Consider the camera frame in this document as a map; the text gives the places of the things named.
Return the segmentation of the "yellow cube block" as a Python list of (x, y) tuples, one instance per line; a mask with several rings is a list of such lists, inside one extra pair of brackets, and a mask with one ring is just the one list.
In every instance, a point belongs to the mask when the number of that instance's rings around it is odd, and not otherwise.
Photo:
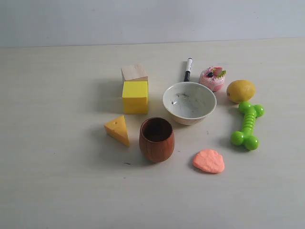
[(123, 83), (122, 100), (125, 114), (147, 114), (148, 82), (125, 81)]

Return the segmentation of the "yellow lemon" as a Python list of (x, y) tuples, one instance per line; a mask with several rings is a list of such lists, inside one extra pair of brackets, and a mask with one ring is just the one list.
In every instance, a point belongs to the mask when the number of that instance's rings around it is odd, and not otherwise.
[(226, 93), (230, 101), (239, 104), (255, 95), (255, 85), (248, 80), (237, 80), (228, 85)]

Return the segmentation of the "orange toy piece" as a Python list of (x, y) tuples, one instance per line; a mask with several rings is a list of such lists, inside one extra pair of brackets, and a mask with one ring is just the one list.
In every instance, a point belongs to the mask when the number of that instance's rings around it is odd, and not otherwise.
[(225, 164), (221, 154), (212, 149), (205, 149), (197, 153), (193, 165), (206, 173), (218, 174), (224, 171)]

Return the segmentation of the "brown wooden cup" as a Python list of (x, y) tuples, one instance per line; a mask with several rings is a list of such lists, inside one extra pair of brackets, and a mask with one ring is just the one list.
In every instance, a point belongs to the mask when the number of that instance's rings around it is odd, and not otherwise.
[(164, 162), (174, 151), (172, 125), (160, 117), (145, 120), (140, 127), (139, 147), (141, 153), (151, 162)]

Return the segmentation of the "pink toy cupcake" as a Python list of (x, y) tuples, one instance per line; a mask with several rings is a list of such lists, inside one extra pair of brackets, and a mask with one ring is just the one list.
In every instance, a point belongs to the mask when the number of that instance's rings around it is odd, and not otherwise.
[(217, 92), (224, 86), (225, 75), (226, 70), (222, 67), (209, 67), (201, 72), (199, 83)]

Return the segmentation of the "black and white marker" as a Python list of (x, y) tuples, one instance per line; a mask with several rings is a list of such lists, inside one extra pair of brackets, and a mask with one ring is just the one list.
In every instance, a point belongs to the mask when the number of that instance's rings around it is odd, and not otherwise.
[(184, 82), (188, 82), (190, 80), (191, 68), (192, 68), (193, 59), (188, 58), (186, 61), (186, 68), (184, 74)]

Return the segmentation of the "yellow cheese wedge toy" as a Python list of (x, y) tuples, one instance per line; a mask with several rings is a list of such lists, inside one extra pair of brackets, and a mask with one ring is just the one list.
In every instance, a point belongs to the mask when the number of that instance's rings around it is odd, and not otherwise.
[(123, 115), (105, 123), (104, 128), (108, 135), (121, 142), (125, 146), (130, 146), (126, 121)]

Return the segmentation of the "plain wooden cube block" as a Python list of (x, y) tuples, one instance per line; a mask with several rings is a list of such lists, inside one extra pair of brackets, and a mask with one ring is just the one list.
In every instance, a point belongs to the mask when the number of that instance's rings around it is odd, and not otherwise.
[(121, 68), (122, 81), (148, 81), (148, 74), (141, 63)]

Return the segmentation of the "white ceramic bowl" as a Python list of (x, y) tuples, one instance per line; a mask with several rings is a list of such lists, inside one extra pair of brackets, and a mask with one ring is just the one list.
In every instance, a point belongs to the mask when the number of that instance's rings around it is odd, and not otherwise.
[(172, 119), (182, 125), (194, 125), (216, 108), (214, 93), (194, 82), (175, 83), (163, 93), (162, 102)]

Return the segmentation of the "green bone dog toy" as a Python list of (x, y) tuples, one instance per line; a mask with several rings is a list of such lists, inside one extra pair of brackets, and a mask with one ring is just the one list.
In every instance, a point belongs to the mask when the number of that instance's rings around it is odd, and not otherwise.
[(256, 150), (259, 146), (259, 140), (254, 136), (255, 122), (258, 117), (264, 114), (265, 110), (262, 105), (253, 105), (250, 102), (241, 102), (238, 110), (244, 114), (244, 120), (241, 131), (235, 131), (231, 134), (231, 143), (235, 146), (243, 145), (247, 150)]

